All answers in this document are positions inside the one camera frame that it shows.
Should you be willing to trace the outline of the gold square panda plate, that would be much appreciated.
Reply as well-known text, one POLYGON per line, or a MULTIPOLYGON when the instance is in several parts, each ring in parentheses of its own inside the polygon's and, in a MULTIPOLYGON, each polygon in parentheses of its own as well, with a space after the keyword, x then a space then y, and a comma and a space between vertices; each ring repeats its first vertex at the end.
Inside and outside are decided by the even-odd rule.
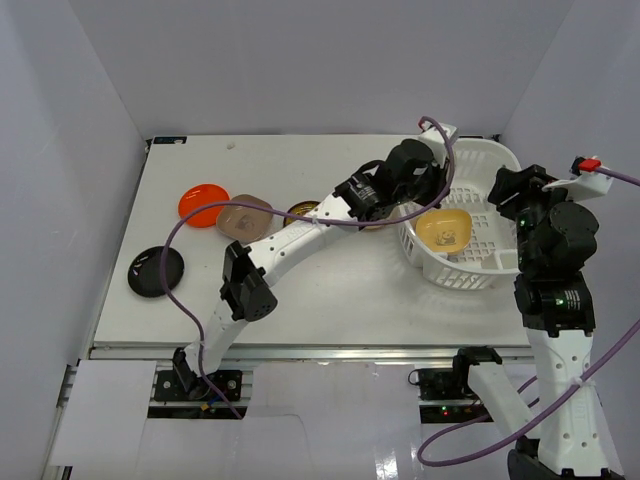
POLYGON ((420 216, 415 233, 432 252, 455 255, 471 240, 472 217, 465 210, 433 210, 420 216))

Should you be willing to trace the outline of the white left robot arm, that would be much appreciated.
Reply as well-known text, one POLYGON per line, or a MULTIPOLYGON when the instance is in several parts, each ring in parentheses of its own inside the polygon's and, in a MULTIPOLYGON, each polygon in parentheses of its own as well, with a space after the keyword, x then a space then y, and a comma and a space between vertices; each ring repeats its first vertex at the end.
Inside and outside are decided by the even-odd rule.
POLYGON ((366 227, 398 223, 394 210, 414 202, 423 211, 448 195, 455 172, 455 127, 423 117, 420 135, 404 139, 384 160, 362 165, 304 216, 247 246, 234 241, 224 253, 222 286, 210 320, 198 337, 175 351, 177 387, 188 398, 219 394, 211 376, 242 330, 272 314, 273 286, 292 268, 337 240, 366 227))

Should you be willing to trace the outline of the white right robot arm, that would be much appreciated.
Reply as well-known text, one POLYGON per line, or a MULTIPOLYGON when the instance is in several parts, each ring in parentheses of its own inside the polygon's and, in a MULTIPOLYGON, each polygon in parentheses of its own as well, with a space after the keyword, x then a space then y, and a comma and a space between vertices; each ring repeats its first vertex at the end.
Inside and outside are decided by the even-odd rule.
POLYGON ((497 171, 489 203, 516 227, 516 306, 532 349, 539 413, 508 384, 495 351, 467 348, 454 359, 453 390, 479 397, 512 450, 512 479, 619 479, 602 446, 596 389, 588 375, 596 329, 582 274, 597 250, 599 223, 583 201, 613 182, 597 159, 579 158, 568 180, 534 165, 497 171))

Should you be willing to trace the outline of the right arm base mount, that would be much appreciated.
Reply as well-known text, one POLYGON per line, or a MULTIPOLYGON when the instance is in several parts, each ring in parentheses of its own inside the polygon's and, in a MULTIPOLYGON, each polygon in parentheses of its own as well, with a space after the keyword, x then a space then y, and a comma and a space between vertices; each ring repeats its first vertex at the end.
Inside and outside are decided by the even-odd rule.
POLYGON ((458 384, 452 368, 413 369, 408 383, 419 390, 422 424, 456 424, 490 420, 479 398, 458 384))

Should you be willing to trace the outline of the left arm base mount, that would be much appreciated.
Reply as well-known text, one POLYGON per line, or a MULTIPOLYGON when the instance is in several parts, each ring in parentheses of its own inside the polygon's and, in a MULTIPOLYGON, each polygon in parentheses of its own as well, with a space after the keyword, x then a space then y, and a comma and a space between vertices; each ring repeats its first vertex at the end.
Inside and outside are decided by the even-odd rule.
POLYGON ((174 351, 171 366, 160 369, 148 409, 151 419, 239 420, 246 414, 241 370, 218 370, 205 381, 193 371, 183 348, 174 351))

